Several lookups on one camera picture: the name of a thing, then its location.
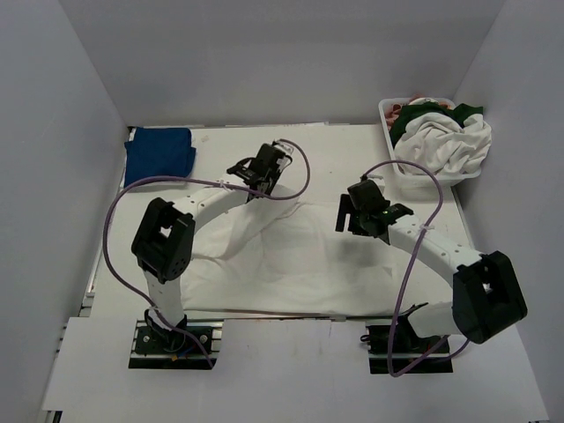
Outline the cream white t shirt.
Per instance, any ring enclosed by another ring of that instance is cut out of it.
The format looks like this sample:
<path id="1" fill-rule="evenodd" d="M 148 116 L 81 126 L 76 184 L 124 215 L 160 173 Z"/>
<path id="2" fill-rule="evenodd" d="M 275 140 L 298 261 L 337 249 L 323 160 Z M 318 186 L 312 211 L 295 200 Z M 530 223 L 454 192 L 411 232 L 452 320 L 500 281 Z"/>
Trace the cream white t shirt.
<path id="1" fill-rule="evenodd" d="M 458 124 L 445 115 L 428 113 L 410 121 L 402 137 L 391 141 L 398 160 L 453 176 L 481 168 L 493 137 L 484 114 L 471 115 Z"/>

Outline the dark green t shirt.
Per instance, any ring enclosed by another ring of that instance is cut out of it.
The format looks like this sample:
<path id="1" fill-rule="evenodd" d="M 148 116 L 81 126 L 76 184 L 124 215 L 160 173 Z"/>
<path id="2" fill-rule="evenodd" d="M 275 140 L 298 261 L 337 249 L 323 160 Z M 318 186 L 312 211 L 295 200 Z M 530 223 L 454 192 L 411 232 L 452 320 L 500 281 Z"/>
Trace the dark green t shirt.
<path id="1" fill-rule="evenodd" d="M 398 140 L 405 133 L 406 125 L 410 121 L 428 113 L 445 115 L 458 124 L 462 124 L 471 115 L 483 115 L 484 108 L 473 107 L 465 103 L 462 103 L 454 108 L 448 108 L 441 103 L 435 103 L 432 101 L 424 101 L 420 104 L 405 105 L 401 107 L 397 118 L 389 128 L 390 136 L 393 139 Z"/>

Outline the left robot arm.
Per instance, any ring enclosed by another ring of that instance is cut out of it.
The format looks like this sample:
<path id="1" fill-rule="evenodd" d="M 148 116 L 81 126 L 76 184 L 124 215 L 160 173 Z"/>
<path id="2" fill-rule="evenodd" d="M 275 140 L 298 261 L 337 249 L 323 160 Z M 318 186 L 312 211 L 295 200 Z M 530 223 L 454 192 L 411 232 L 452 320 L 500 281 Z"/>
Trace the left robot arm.
<path id="1" fill-rule="evenodd" d="M 211 186 L 175 201 L 157 197 L 148 204 L 131 250 L 152 301 L 145 321 L 166 351 L 178 351 L 186 341 L 180 277 L 191 260 L 195 234 L 233 208 L 270 195 L 292 153 L 280 141 L 264 144 L 255 157 L 240 160 Z"/>

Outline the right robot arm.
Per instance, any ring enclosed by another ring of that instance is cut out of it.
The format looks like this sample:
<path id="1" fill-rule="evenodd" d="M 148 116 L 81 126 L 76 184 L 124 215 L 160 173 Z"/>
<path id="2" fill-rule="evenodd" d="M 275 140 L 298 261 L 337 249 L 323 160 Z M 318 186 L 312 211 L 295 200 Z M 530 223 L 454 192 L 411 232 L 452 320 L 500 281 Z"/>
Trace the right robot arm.
<path id="1" fill-rule="evenodd" d="M 398 316 L 398 342 L 408 351 L 420 350 L 431 337 L 450 335 L 481 345 L 528 315 L 508 256 L 455 243 L 421 222 L 413 210 L 385 199 L 372 180 L 357 182 L 341 195 L 336 229 L 413 253 L 449 284 L 450 301 L 417 306 Z"/>

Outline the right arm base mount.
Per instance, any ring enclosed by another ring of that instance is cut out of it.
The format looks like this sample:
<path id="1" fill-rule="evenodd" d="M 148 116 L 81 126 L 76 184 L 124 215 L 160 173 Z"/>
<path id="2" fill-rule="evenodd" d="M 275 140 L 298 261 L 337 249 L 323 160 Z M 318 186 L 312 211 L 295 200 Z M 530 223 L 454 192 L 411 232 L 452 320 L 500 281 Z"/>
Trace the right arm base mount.
<path id="1" fill-rule="evenodd" d="M 371 325 L 366 327 L 366 333 L 360 337 L 360 342 L 367 348 L 371 375 L 386 375 L 389 372 L 387 366 L 389 332 L 390 327 L 387 325 Z M 437 336 L 417 338 L 405 329 L 397 329 L 392 354 L 393 371 L 399 372 L 407 367 L 440 340 L 441 338 Z M 409 374 L 451 374 L 453 366 L 449 356 L 449 344 L 445 342 L 411 369 Z"/>

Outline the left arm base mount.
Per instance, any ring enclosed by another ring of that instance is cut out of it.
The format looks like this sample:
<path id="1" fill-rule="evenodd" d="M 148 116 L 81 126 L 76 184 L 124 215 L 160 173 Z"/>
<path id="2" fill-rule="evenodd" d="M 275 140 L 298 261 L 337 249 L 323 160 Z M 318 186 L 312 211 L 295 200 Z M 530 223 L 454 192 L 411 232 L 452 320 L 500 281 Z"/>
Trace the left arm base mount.
<path id="1" fill-rule="evenodd" d="M 195 322 L 186 330 L 206 350 L 212 365 L 190 337 L 176 334 L 171 343 L 156 334 L 145 322 L 137 321 L 130 348 L 129 369 L 211 370 L 219 356 L 222 322 Z"/>

